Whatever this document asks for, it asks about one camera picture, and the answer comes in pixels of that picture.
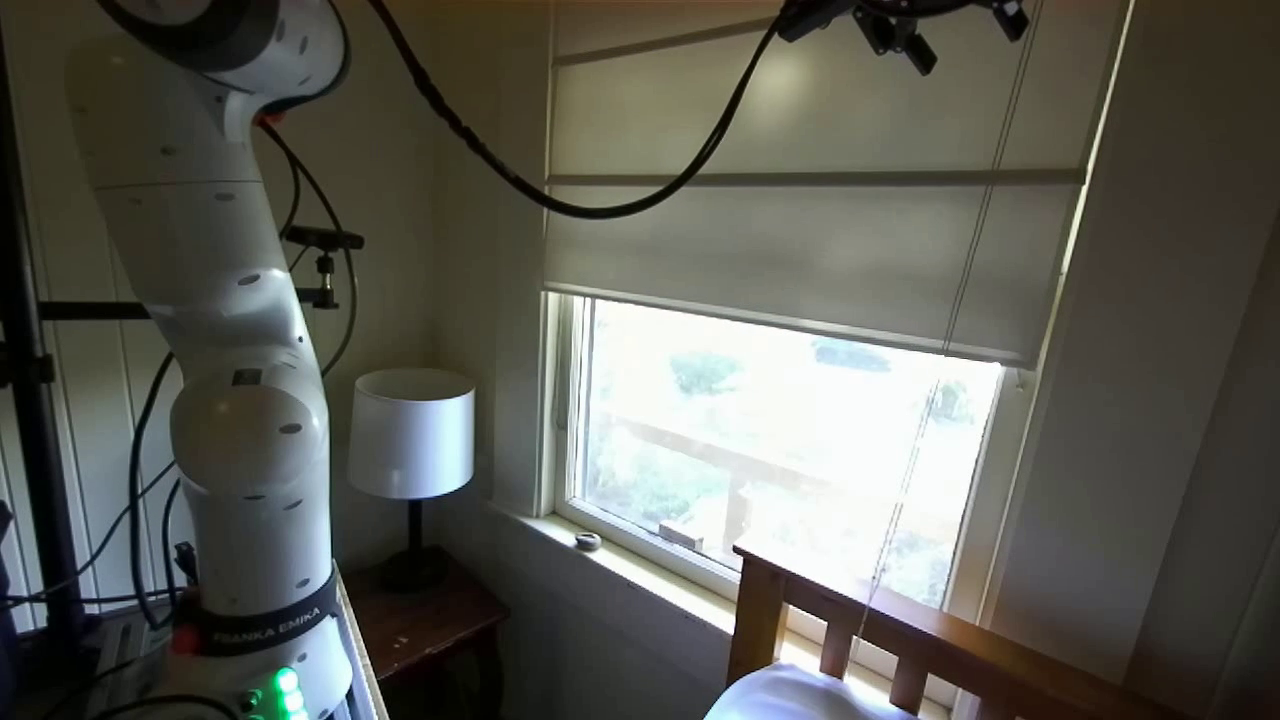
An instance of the lamp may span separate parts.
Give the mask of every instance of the lamp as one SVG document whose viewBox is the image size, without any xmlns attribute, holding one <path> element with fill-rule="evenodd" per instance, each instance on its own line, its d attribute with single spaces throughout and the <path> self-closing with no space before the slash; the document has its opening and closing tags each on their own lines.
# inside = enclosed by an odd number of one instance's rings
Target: lamp
<svg viewBox="0 0 1280 720">
<path fill-rule="evenodd" d="M 422 502 L 465 490 L 475 473 L 475 390 L 444 369 L 382 369 L 354 380 L 353 490 L 408 502 L 408 549 L 375 568 L 395 594 L 431 589 L 447 573 L 422 549 Z"/>
</svg>

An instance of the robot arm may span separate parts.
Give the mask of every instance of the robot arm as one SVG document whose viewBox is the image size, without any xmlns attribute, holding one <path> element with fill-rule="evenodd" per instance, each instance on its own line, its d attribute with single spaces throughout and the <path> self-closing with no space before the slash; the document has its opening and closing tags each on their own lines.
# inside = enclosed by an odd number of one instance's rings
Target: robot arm
<svg viewBox="0 0 1280 720">
<path fill-rule="evenodd" d="M 329 407 L 251 156 L 264 108 L 342 73 L 329 0 L 103 0 L 128 38 L 72 55 L 67 97 L 121 266 L 170 345 L 170 448 L 196 530 L 198 614 L 165 689 L 246 708 L 291 673 L 334 711 Z"/>
</svg>

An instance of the wooden headboard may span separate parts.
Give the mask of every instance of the wooden headboard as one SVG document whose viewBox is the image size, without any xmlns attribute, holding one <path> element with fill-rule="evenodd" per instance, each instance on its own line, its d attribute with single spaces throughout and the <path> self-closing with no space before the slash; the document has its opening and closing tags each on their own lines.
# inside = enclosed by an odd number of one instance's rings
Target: wooden headboard
<svg viewBox="0 0 1280 720">
<path fill-rule="evenodd" d="M 872 610 L 848 594 L 834 594 L 812 576 L 801 576 L 751 549 L 742 557 L 736 634 L 728 652 L 728 683 L 768 668 L 784 625 L 784 604 L 826 622 L 820 673 L 845 681 L 853 641 L 867 641 L 894 657 L 888 700 L 905 711 L 919 711 L 923 681 L 941 678 L 980 695 L 985 720 L 1176 720 L 1114 683 L 1105 683 L 1080 668 L 1012 643 L 949 614 L 911 604 L 888 589 L 877 589 Z"/>
</svg>

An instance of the roller shade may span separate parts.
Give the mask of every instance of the roller shade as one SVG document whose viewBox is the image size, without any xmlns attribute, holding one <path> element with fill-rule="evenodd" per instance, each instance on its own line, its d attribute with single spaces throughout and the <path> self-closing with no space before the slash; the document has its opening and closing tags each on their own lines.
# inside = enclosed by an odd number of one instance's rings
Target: roller shade
<svg viewBox="0 0 1280 720">
<path fill-rule="evenodd" d="M 775 39 L 686 192 L 547 219 L 547 287 L 1036 364 L 1122 4 L 1031 22 L 1024 45 L 986 12 L 923 25 L 934 78 L 872 55 L 853 22 Z M 565 4 L 551 192 L 611 204 L 682 170 L 761 32 L 761 10 Z"/>
</svg>

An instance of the nightstand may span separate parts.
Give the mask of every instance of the nightstand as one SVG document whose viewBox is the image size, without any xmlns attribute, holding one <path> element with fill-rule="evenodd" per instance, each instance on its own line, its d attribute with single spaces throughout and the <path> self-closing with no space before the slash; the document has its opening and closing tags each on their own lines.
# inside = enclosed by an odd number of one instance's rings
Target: nightstand
<svg viewBox="0 0 1280 720">
<path fill-rule="evenodd" d="M 444 582 L 427 594 L 387 594 L 365 573 L 348 573 L 342 582 L 387 706 L 408 706 L 395 720 L 498 720 L 503 668 L 497 625 L 506 610 L 465 565 L 447 559 Z M 475 663 L 475 689 L 465 693 L 469 711 L 419 700 L 447 681 L 454 657 L 473 657 Z"/>
</svg>

